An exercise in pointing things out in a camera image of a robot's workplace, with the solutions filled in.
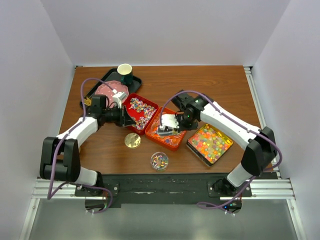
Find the red box of swirl candies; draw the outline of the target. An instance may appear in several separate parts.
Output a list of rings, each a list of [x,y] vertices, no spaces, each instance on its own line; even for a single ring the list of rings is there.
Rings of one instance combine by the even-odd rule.
[[[140,136],[144,135],[159,106],[136,93],[130,93],[123,105],[129,116],[135,121],[134,125],[127,128]]]

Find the gold jar lid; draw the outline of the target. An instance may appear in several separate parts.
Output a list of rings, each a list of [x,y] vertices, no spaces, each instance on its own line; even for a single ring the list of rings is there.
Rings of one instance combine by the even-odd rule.
[[[124,138],[124,144],[130,149],[135,149],[140,146],[141,137],[137,133],[129,133]]]

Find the orange box of candies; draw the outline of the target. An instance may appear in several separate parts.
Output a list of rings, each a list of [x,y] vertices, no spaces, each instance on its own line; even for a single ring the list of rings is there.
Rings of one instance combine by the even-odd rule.
[[[178,135],[159,136],[157,134],[157,129],[159,124],[159,114],[161,110],[162,107],[160,107],[156,111],[154,117],[145,129],[145,135],[148,139],[159,144],[160,146],[165,147],[173,152],[177,151],[187,132],[183,131]]]

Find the silver metal scoop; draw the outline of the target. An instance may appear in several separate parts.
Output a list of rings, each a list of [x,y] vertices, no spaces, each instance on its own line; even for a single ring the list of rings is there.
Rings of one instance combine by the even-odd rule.
[[[176,135],[179,135],[181,132],[178,131],[177,128],[172,128],[168,126],[164,126],[164,127],[159,126],[156,130],[156,133],[161,137],[165,137],[165,136],[176,136]]]

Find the tin of star candies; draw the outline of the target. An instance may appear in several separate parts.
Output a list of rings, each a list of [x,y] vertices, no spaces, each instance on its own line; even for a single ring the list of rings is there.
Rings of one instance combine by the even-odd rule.
[[[186,145],[203,163],[212,167],[233,143],[222,131],[206,123],[187,140]]]

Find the clear glass jar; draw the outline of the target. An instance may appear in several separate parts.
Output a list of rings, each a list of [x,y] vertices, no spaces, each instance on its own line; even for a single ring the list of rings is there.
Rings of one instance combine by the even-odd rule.
[[[164,152],[155,152],[150,158],[151,167],[156,171],[164,171],[169,165],[169,157]]]

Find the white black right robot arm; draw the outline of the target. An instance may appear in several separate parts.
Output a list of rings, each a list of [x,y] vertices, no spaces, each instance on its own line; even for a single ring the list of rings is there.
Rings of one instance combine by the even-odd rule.
[[[259,128],[244,122],[203,93],[192,97],[189,91],[181,90],[171,102],[179,110],[172,118],[175,121],[173,129],[190,131],[199,122],[204,122],[221,130],[244,150],[241,162],[213,184],[215,192],[235,196],[247,180],[260,176],[280,152],[271,128]]]

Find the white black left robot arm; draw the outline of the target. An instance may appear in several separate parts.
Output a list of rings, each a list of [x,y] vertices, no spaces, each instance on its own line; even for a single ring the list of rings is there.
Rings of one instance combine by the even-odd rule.
[[[54,181],[63,181],[85,187],[92,196],[99,196],[104,190],[102,174],[81,166],[80,146],[105,123],[127,127],[135,124],[127,109],[122,105],[127,95],[124,92],[112,96],[114,107],[106,105],[105,95],[93,95],[91,105],[83,109],[83,116],[64,133],[46,137],[42,144],[39,174],[50,180],[48,199],[58,191],[53,190]]]

